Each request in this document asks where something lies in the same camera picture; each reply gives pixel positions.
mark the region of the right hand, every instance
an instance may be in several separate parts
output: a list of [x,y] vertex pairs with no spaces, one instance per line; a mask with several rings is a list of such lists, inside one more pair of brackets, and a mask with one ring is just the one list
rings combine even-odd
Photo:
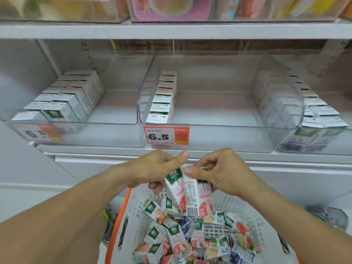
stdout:
[[190,178],[208,181],[213,189],[236,195],[245,201],[246,196],[255,194],[258,187],[264,184],[231,148],[205,155],[195,165],[187,166],[184,173]]

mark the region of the white plastic basket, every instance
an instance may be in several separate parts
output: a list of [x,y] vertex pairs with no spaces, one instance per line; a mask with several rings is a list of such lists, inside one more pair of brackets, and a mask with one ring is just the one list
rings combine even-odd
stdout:
[[[148,189],[147,184],[141,184],[134,189],[128,190],[125,199],[126,206],[122,207],[120,217],[115,225],[116,230],[114,229],[113,236],[114,234],[116,236],[113,237],[113,242],[109,244],[105,264],[132,263],[133,251],[143,241],[147,234],[148,226],[152,221],[143,212],[145,202],[148,199],[153,199],[161,204],[161,199],[165,195],[165,191],[162,191],[159,195],[153,194]],[[276,231],[252,206],[238,197],[230,196],[221,191],[215,191],[212,198],[216,210],[236,212],[251,225],[251,230],[253,230],[252,239],[261,248],[265,264],[283,264],[287,262]],[[125,222],[126,218],[128,219],[128,224],[122,247],[119,249],[117,243],[115,246],[114,241],[115,239],[117,241],[120,239],[123,224],[119,224],[119,222]],[[209,237],[229,234],[228,232],[229,230],[222,227],[205,227],[205,236]]]

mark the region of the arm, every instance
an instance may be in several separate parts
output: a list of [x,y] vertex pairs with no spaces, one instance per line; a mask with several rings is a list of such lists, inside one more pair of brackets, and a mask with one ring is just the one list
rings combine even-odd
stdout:
[[159,182],[183,165],[161,150],[112,166],[0,224],[0,263],[50,263],[126,187]]
[[[199,167],[206,166],[210,171]],[[306,264],[349,263],[352,236],[327,225],[263,182],[231,149],[206,155],[184,173],[252,205]]]

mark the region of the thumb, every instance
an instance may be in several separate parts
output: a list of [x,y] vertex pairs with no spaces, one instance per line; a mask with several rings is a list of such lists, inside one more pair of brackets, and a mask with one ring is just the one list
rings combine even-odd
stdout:
[[165,175],[173,172],[175,169],[180,168],[189,159],[189,153],[187,150],[179,153],[174,159],[163,164],[163,173]]
[[192,179],[201,179],[212,182],[212,172],[196,166],[187,166],[184,174]]

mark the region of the left hand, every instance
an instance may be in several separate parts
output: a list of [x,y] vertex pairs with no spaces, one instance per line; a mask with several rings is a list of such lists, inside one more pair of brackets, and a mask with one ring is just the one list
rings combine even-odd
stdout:
[[136,160],[124,163],[131,171],[130,188],[137,187],[142,183],[149,183],[149,189],[154,194],[159,194],[163,189],[161,182],[166,176],[177,168],[180,168],[189,158],[188,151],[182,151],[178,156],[173,157],[163,150],[155,150]]

